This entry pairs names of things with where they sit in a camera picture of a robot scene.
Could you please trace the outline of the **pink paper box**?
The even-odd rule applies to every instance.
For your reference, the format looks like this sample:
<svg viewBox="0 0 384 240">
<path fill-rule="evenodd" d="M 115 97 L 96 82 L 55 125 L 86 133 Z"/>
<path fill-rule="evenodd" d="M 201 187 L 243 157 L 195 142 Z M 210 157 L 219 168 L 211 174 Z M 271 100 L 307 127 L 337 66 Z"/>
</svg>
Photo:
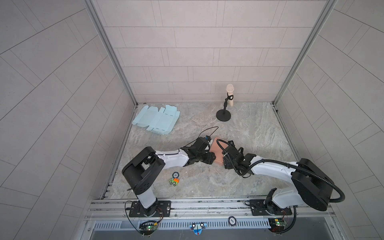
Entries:
<svg viewBox="0 0 384 240">
<path fill-rule="evenodd" d="M 223 160 L 223 150 L 219 147 L 217 143 L 218 138 L 214 138 L 210 147 L 210 152 L 214 153 L 216 158 L 214 160 L 214 164 L 224 166 L 224 160 Z"/>
</svg>

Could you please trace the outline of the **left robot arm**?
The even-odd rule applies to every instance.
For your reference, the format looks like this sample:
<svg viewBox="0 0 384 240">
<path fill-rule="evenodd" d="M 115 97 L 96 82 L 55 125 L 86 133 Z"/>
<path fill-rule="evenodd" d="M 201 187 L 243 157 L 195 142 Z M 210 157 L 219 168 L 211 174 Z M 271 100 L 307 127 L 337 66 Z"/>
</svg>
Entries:
<svg viewBox="0 0 384 240">
<path fill-rule="evenodd" d="M 152 185 L 162 170 L 186 167 L 196 162 L 211 165 L 216 156 L 210 152 L 213 140 L 209 136 L 198 137 L 189 147 L 175 151 L 155 151 L 146 147 L 122 169 L 122 175 L 139 200 L 140 206 L 151 215 L 157 208 L 158 199 Z"/>
</svg>

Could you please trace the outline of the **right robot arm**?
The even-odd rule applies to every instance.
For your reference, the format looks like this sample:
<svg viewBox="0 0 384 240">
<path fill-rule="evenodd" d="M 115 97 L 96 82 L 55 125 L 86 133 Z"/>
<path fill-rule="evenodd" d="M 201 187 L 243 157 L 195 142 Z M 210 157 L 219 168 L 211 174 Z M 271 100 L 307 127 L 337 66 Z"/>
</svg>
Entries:
<svg viewBox="0 0 384 240">
<path fill-rule="evenodd" d="M 331 201 L 334 184 L 310 160 L 281 162 L 264 159 L 255 154 L 243 154 L 243 149 L 233 146 L 222 148 L 227 169 L 244 177 L 265 175 L 280 179 L 289 185 L 284 189 L 273 188 L 264 200 L 264 208 L 272 215 L 280 209 L 307 205 L 318 211 L 326 211 Z"/>
</svg>

